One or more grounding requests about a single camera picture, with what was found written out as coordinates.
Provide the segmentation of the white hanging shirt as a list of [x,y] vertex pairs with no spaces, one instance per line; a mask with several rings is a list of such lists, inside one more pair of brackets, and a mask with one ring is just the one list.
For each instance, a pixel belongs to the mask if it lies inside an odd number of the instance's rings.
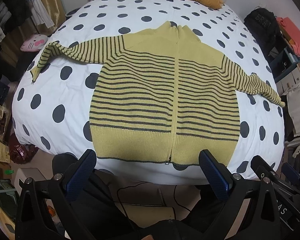
[[31,12],[31,19],[35,26],[44,24],[47,28],[51,28],[55,25],[41,0],[26,1]]

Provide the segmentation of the yellow striped knit sweater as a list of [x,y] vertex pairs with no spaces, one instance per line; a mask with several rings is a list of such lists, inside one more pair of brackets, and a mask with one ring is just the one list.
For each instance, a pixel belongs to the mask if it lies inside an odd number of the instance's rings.
[[101,159],[197,165],[209,150],[226,165],[243,134],[237,92],[284,106],[257,74],[170,22],[73,47],[51,42],[31,69],[33,81],[57,56],[101,65],[83,128]]

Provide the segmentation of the dark red plastic bag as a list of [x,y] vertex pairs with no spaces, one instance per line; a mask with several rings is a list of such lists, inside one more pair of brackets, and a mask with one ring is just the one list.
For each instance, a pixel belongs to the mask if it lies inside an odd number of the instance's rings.
[[9,137],[8,148],[10,160],[15,164],[29,163],[38,151],[33,144],[21,144],[14,133]]

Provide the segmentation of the white storage shelf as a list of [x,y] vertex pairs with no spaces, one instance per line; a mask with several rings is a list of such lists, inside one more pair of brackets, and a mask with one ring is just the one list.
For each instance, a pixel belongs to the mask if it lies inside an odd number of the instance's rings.
[[300,83],[300,57],[290,48],[284,48],[271,61],[270,68],[280,95]]

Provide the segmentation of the black backpack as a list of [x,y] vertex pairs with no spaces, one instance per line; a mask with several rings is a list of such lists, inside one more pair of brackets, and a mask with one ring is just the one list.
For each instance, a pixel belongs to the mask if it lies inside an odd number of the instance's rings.
[[268,56],[281,34],[274,13],[266,8],[257,8],[245,17],[244,24],[260,46],[264,56]]

